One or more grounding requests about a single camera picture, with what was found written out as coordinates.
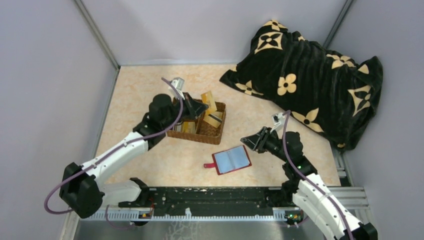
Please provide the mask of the brown wicker basket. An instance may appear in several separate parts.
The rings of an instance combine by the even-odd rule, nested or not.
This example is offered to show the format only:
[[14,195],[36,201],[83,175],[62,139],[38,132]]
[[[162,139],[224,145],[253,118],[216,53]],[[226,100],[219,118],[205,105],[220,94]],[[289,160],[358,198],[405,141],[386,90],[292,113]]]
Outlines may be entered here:
[[216,102],[217,110],[222,112],[222,122],[215,128],[209,123],[203,120],[205,114],[202,114],[200,118],[194,120],[196,124],[195,133],[187,133],[175,130],[169,130],[167,136],[176,139],[188,140],[193,142],[219,145],[221,143],[223,129],[227,115],[227,105],[224,102]]

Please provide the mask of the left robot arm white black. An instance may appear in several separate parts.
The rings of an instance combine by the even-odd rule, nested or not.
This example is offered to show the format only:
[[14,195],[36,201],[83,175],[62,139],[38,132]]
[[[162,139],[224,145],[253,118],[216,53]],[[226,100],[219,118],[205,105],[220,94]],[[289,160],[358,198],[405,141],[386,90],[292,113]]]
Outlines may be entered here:
[[156,146],[175,124],[196,120],[208,105],[184,92],[182,99],[172,101],[167,94],[153,97],[142,121],[119,143],[81,165],[72,162],[65,167],[59,197],[80,218],[86,219],[102,206],[134,202],[142,193],[139,179],[122,184],[106,184],[106,180],[132,159]]

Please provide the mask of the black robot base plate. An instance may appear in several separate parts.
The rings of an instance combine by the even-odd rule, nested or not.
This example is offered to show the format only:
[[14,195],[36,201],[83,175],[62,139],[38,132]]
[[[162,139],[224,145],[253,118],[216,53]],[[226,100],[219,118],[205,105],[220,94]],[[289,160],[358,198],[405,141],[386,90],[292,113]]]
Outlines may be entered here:
[[301,222],[306,214],[280,187],[145,187],[120,208],[147,208],[154,217],[276,217]]

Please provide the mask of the red leather card holder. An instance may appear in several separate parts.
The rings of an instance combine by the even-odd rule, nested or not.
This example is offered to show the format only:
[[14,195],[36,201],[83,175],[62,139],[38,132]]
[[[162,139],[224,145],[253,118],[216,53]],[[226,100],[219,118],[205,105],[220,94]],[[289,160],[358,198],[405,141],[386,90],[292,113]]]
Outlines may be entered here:
[[219,176],[252,166],[252,162],[244,145],[216,152],[211,156],[213,162],[204,163],[203,168],[215,169]]

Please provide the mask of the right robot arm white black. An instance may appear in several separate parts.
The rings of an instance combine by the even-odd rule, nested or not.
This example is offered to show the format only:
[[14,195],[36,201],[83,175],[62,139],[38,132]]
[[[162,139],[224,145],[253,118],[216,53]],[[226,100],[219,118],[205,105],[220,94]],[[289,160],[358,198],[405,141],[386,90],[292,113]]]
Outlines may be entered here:
[[270,153],[284,161],[288,181],[281,185],[283,198],[300,207],[319,228],[326,240],[376,240],[372,223],[363,223],[342,205],[324,184],[317,169],[303,153],[298,132],[286,131],[282,137],[270,127],[240,141],[250,150]]

